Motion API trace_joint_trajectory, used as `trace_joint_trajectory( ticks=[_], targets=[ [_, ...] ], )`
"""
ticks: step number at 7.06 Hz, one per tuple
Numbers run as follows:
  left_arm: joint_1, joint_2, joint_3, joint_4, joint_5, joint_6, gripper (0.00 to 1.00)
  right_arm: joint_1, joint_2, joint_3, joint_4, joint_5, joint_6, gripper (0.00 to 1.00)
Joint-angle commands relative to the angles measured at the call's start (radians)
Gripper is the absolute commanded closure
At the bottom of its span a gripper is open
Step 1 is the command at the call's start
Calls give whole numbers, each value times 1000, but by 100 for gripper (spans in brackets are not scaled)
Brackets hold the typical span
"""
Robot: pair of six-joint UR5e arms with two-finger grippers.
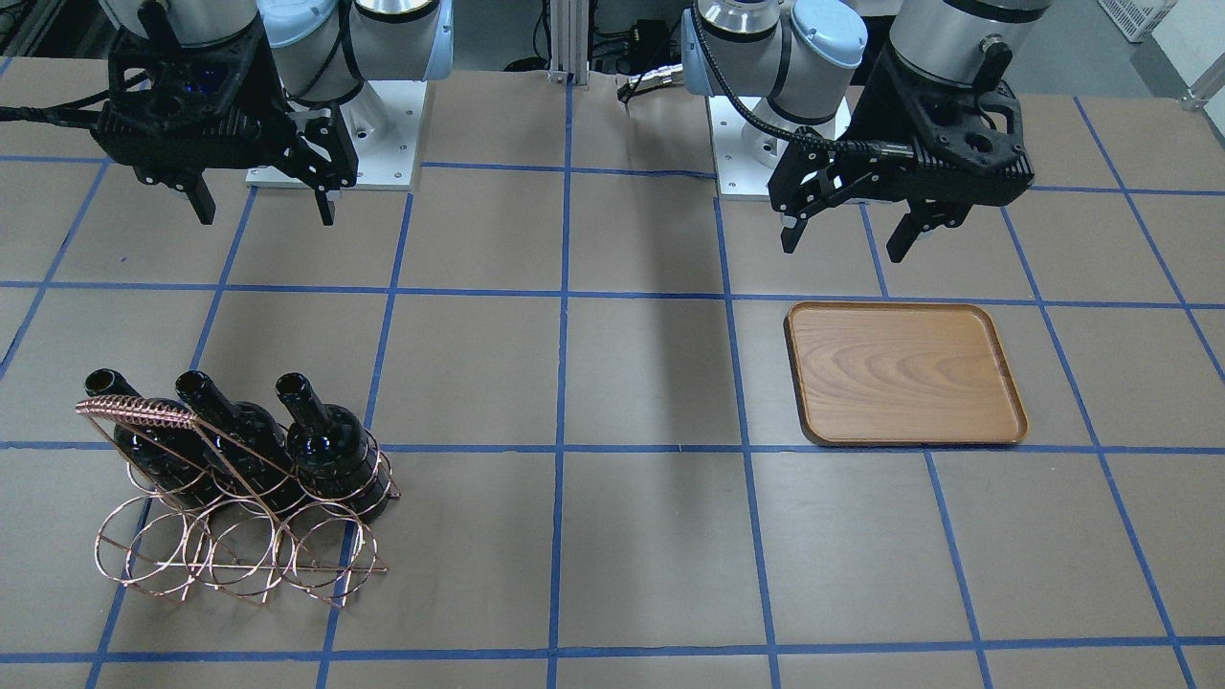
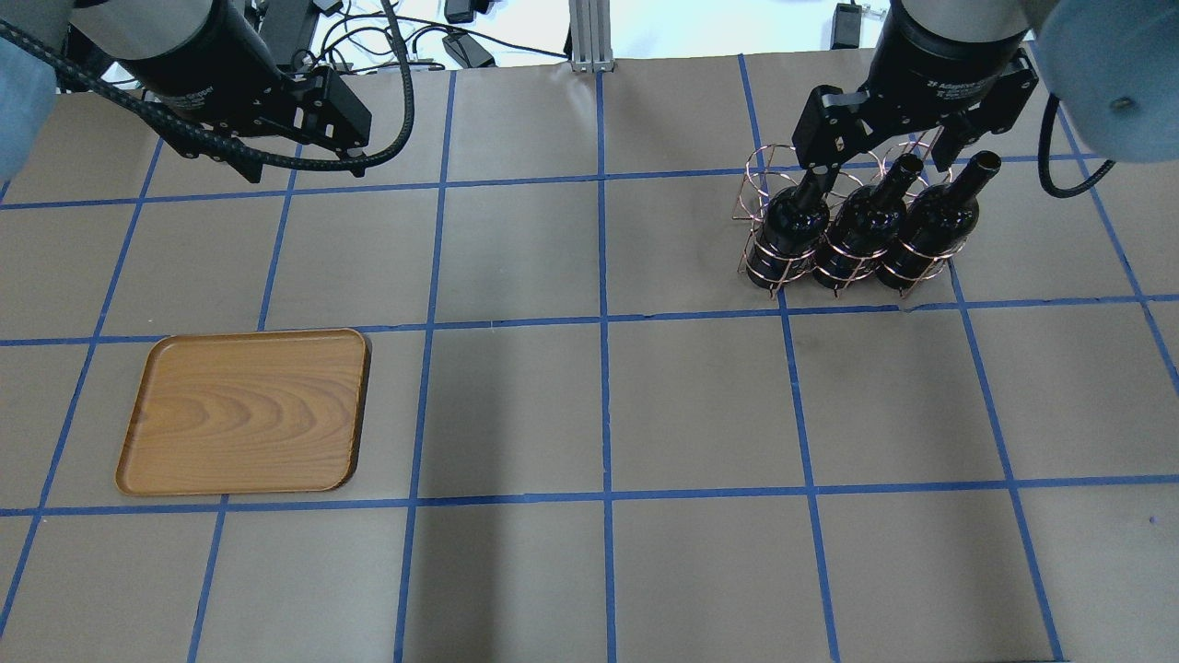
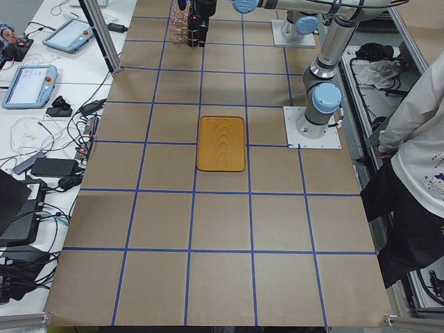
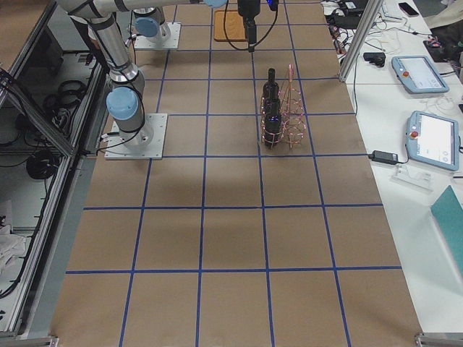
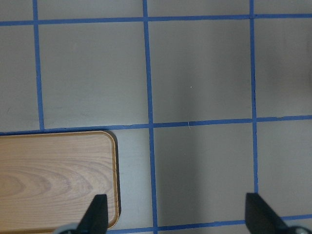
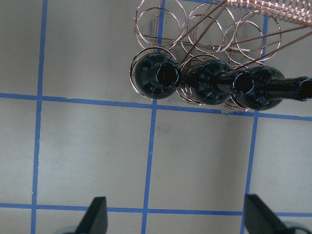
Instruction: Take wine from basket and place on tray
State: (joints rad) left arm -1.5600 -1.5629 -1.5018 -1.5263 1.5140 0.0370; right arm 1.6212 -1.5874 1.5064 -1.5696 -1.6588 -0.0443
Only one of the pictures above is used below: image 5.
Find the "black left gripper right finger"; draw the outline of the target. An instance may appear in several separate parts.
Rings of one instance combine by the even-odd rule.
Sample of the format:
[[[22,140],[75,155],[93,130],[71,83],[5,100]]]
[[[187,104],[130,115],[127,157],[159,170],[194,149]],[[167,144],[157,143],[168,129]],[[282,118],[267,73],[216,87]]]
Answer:
[[[287,234],[288,225],[257,193],[246,193],[245,224],[251,234]]]

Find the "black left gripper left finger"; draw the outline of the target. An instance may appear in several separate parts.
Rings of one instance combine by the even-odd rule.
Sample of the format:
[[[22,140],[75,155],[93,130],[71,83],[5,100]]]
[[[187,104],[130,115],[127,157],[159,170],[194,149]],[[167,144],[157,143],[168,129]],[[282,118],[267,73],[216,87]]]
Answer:
[[[107,195],[95,195],[76,228],[77,234],[105,234],[108,229]]]

